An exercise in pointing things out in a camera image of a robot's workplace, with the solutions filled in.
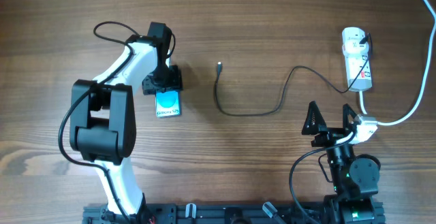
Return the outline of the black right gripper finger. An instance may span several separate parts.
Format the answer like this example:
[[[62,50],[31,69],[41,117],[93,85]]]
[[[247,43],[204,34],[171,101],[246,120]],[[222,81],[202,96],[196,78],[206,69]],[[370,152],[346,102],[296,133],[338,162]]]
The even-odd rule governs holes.
[[[309,103],[307,117],[304,122],[302,132],[303,135],[317,135],[328,130],[326,122],[320,112],[315,101]]]
[[[352,107],[346,103],[343,105],[343,128],[347,129],[351,125],[349,118],[352,118],[352,121],[355,119],[357,114],[354,112]]]

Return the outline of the blue screen smartphone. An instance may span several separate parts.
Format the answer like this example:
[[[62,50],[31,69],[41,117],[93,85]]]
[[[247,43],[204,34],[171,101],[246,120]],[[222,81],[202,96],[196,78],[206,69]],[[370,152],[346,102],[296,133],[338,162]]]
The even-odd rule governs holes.
[[[157,93],[155,96],[155,103],[157,118],[179,116],[181,114],[178,91]]]

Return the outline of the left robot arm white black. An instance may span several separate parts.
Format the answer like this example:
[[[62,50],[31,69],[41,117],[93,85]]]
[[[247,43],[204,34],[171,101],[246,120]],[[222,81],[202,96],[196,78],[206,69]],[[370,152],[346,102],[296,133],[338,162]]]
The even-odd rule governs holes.
[[[133,31],[122,45],[122,54],[106,71],[74,83],[58,143],[61,154],[72,161],[63,147],[68,126],[70,146],[82,156],[82,161],[74,163],[98,171],[108,198],[107,211],[139,223],[151,216],[131,164],[136,143],[134,95],[141,90],[154,96],[158,118],[179,116],[183,80],[179,67],[170,62],[176,38],[166,24],[152,22],[145,35]]]

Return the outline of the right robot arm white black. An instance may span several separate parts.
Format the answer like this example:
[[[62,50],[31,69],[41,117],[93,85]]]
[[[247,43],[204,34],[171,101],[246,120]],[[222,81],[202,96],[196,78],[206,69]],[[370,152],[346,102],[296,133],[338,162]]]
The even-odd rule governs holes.
[[[353,147],[366,142],[377,130],[372,116],[356,114],[343,106],[343,125],[328,127],[317,104],[309,103],[303,135],[313,135],[312,147],[326,152],[334,195],[324,197],[320,223],[385,223],[384,208],[373,196],[378,194],[381,163],[368,154],[356,155]]]

